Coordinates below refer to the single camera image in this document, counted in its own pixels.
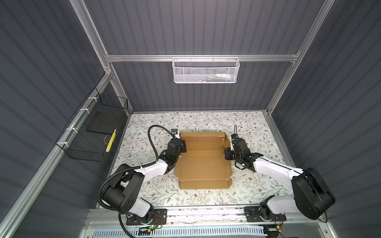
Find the brown cardboard box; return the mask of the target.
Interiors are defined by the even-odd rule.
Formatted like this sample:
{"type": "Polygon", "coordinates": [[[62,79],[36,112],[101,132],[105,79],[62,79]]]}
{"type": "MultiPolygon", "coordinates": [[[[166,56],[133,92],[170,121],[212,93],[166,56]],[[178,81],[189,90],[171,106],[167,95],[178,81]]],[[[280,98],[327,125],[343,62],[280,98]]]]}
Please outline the brown cardboard box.
{"type": "Polygon", "coordinates": [[[175,166],[179,187],[187,189],[228,189],[231,187],[232,164],[225,159],[230,140],[224,132],[181,132],[187,151],[175,166]]]}

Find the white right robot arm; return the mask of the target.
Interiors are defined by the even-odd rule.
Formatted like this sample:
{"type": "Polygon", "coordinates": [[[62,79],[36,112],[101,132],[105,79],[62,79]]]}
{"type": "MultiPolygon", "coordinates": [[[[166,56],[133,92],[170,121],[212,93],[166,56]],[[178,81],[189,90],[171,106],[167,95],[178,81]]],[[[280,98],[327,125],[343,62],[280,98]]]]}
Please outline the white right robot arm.
{"type": "Polygon", "coordinates": [[[231,146],[225,149],[225,159],[234,161],[240,170],[248,169],[269,176],[292,188],[292,194],[273,194],[261,201],[257,213],[263,221],[274,221],[278,215],[287,213],[300,213],[311,220],[318,220],[336,202],[317,170],[287,166],[258,152],[251,152],[237,133],[231,135],[231,146]]]}

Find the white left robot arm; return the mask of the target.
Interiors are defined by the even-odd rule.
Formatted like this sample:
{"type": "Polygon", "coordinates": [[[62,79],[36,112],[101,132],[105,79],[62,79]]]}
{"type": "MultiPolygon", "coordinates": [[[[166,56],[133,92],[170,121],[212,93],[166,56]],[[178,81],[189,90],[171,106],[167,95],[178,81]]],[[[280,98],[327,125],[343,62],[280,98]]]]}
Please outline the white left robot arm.
{"type": "Polygon", "coordinates": [[[154,216],[154,206],[139,198],[142,185],[172,171],[180,155],[186,151],[186,142],[175,137],[154,162],[137,167],[122,164],[100,186],[97,193],[99,205],[117,211],[120,215],[136,215],[144,223],[148,223],[154,216]]]}

